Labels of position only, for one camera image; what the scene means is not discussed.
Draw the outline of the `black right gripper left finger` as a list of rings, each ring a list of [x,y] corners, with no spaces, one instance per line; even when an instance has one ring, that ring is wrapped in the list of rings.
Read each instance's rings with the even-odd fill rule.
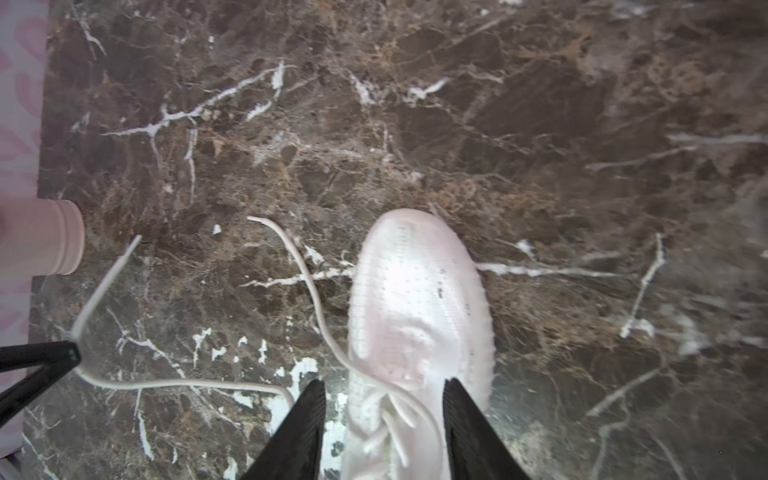
[[[307,384],[275,434],[240,479],[318,479],[325,414],[325,384],[315,379]]]

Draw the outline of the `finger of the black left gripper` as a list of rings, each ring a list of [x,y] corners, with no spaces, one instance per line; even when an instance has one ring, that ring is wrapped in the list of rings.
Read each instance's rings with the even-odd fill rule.
[[[1,393],[1,426],[80,363],[80,351],[72,341],[2,347],[1,372],[23,371],[24,376]]]

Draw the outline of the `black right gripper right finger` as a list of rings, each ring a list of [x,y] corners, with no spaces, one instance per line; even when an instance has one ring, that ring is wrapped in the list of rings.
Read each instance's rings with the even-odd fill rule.
[[[453,480],[530,480],[457,378],[445,382],[442,405]]]

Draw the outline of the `white shoelace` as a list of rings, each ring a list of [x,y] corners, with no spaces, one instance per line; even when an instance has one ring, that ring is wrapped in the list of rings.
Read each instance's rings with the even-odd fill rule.
[[[70,376],[38,408],[41,442],[66,479],[236,479],[298,395],[326,384],[321,472],[339,477],[346,375],[276,232],[238,214],[190,228],[92,234],[51,297],[96,386]]]

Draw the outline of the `white knit sneaker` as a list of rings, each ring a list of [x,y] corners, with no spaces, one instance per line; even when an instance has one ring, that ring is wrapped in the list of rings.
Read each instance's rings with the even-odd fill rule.
[[[345,479],[446,479],[446,381],[480,409],[494,377],[494,333],[481,277],[438,217],[393,210],[372,226],[348,313]]]

